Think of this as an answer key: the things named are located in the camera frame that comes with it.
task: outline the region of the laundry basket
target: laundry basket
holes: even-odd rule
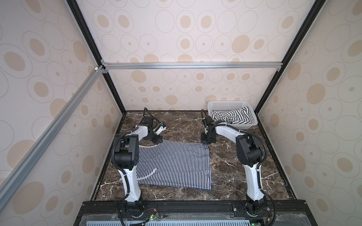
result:
[[[258,124],[258,120],[256,119],[256,115],[254,113],[253,108],[250,103],[247,101],[209,101],[207,103],[207,110],[209,115],[214,111],[230,111],[230,110],[238,110],[242,107],[249,108],[249,118],[250,123],[248,124],[229,124],[238,129],[249,129],[253,125]]]

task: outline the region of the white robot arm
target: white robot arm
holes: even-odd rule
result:
[[[116,134],[114,137],[111,160],[121,175],[125,189],[125,196],[122,198],[123,207],[132,215],[142,213],[144,205],[136,175],[139,161],[138,142],[142,139],[151,140],[157,145],[163,141],[160,133],[165,129],[166,125],[151,114],[150,116],[143,115],[141,122],[134,129],[123,135]]]
[[[263,162],[260,138],[256,134],[241,131],[222,121],[214,121],[210,116],[203,117],[205,133],[201,134],[201,142],[208,145],[216,142],[221,135],[236,144],[236,155],[243,164],[247,179],[246,210],[251,216],[261,213],[266,206],[266,196],[261,184],[260,167]]]

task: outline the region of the patterned wallpaper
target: patterned wallpaper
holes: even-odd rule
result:
[[[259,117],[319,226],[362,222],[362,1],[330,1]]]
[[[104,60],[280,61],[314,0],[78,0]]]
[[[73,226],[121,113],[100,76],[0,215],[1,226]]]
[[[0,2],[0,184],[94,67],[63,1]]]
[[[256,107],[275,68],[110,70],[126,110],[200,110],[213,100]]]

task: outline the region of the striped shirt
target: striped shirt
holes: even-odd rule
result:
[[[228,124],[249,124],[251,123],[249,118],[249,108],[243,107],[238,110],[231,111],[213,111],[211,118],[214,121],[221,120]]]
[[[139,184],[211,189],[207,145],[163,140],[155,146],[139,146],[139,156]]]

